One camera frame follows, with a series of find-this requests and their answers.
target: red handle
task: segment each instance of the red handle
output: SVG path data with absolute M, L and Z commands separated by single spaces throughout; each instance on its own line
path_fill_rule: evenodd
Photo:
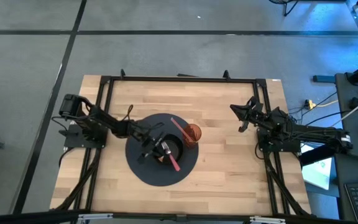
M 175 168 L 175 170 L 179 171 L 180 167 L 179 167 L 178 163 L 176 162 L 176 160 L 173 158 L 173 156 L 171 154 L 169 154 L 169 158 L 171 159 L 171 162 L 172 162 L 173 167 Z
M 183 128 L 181 128 L 181 126 L 177 123 L 177 121 L 175 121 L 175 119 L 171 118 L 171 121 L 173 124 L 176 125 L 176 127 L 183 133 L 184 136 L 186 136 L 186 138 L 189 139 L 189 142 L 193 142 L 194 140 L 186 133 L 185 130 L 183 130 Z

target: metal clamp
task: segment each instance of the metal clamp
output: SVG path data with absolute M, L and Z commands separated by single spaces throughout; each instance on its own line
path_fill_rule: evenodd
M 97 220 L 97 219 L 106 219 L 106 218 L 112 218 L 112 213 L 78 215 L 78 220 Z
M 187 215 L 186 214 L 178 214 L 177 215 L 177 222 L 187 222 Z
M 285 220 L 281 218 L 264 218 L 264 217 L 250 217 L 250 224 L 285 224 Z

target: orange cup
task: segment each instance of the orange cup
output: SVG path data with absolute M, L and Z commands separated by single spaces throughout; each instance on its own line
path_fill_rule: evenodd
M 189 139 L 187 136 L 183 135 L 185 146 L 188 148 L 194 147 L 201 138 L 201 128 L 196 124 L 188 124 L 183 130 L 191 138 Z

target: black mounting plate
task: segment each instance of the black mounting plate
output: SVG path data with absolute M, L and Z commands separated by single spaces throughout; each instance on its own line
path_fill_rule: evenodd
M 259 142 L 259 150 L 264 152 L 300 152 L 300 141 L 280 142 L 275 141 L 274 144 L 266 141 L 269 132 L 264 128 L 257 129 Z
M 100 141 L 88 141 L 82 135 L 82 129 L 77 124 L 71 124 L 68 127 L 68 133 L 66 134 L 65 147 L 85 147 L 85 148 L 104 148 L 106 145 L 107 128 L 104 129 L 103 139 Z

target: red spoon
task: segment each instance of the red spoon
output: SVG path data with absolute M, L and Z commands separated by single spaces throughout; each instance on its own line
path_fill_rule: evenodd
M 181 128 L 181 126 L 177 123 L 177 121 L 175 121 L 175 119 L 171 118 L 172 123 L 182 132 L 182 134 L 184 136 L 186 136 L 186 138 L 189 139 L 189 142 L 193 142 L 194 140 L 186 133 L 185 130 L 183 130 L 183 128 Z
M 167 155 L 169 155 L 169 158 L 171 159 L 173 168 L 175 168 L 176 171 L 179 171 L 179 170 L 180 170 L 180 167 L 179 167 L 177 161 L 173 158 L 173 156 L 172 156 L 172 154 L 171 154 L 171 150 L 169 150 L 169 147 L 168 147 L 167 143 L 166 143 L 166 142 L 162 142 L 162 143 L 161 143 L 161 146 L 162 146 L 162 148 L 165 150 L 165 153 L 166 153 Z

